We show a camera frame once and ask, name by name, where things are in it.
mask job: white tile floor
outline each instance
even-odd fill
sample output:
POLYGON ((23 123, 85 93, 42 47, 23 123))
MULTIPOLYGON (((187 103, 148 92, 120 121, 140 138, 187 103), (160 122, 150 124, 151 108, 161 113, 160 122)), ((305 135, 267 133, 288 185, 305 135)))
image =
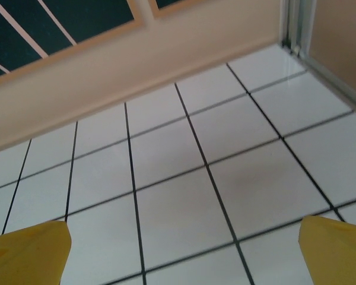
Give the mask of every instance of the white tile floor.
POLYGON ((0 152, 0 234, 69 196, 62 285, 311 284, 301 218, 356 224, 356 114, 279 46, 27 147, 0 152))

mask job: beige wall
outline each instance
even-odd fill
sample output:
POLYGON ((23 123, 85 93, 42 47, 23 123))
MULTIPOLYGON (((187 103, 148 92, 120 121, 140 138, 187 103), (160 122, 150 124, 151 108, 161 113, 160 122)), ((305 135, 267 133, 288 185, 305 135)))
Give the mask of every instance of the beige wall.
POLYGON ((356 0, 317 0, 310 56, 356 91, 356 0))
POLYGON ((207 0, 0 86, 0 149, 278 41, 280 0, 207 0))

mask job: yellow object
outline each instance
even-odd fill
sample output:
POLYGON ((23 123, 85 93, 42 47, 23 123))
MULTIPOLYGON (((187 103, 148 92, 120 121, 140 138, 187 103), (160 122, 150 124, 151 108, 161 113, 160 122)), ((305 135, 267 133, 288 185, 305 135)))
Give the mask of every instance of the yellow object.
POLYGON ((314 285, 356 285, 356 226, 305 217, 299 244, 314 285))
POLYGON ((0 236, 0 285, 58 285, 70 248, 64 221, 0 236))

